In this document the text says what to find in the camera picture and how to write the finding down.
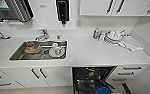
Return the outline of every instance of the open dishwasher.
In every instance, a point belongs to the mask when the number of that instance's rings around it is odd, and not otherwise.
[[[106,82],[116,67],[73,67],[74,94],[95,94],[101,87],[107,87],[111,94],[122,94]]]

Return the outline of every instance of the faucet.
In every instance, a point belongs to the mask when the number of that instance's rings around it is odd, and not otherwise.
[[[39,36],[39,37],[36,37],[35,38],[35,41],[44,41],[44,40],[47,40],[49,39],[49,35],[48,35],[48,32],[46,29],[40,29],[38,31],[42,31],[43,32],[43,35],[42,36]]]

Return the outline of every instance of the stainless steel sink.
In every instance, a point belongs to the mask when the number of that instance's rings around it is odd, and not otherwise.
[[[65,49],[65,53],[60,57],[51,57],[49,50],[53,43],[58,43],[58,46]],[[26,53],[25,49],[28,45],[34,44],[41,46],[38,53]],[[25,41],[10,57],[10,60],[48,60],[48,59],[64,59],[66,57],[67,41]]]

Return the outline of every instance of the gray floor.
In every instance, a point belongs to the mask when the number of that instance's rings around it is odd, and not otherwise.
[[[5,89],[0,94],[73,94],[72,87],[41,87],[27,89]]]

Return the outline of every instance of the white countertop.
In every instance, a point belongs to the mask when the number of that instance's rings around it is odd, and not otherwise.
[[[35,37],[12,37],[9,40],[1,40],[0,67],[150,65],[150,57],[144,51],[131,52],[119,46],[98,42],[92,36],[61,37],[68,42],[65,59],[9,60],[24,41],[34,39]]]

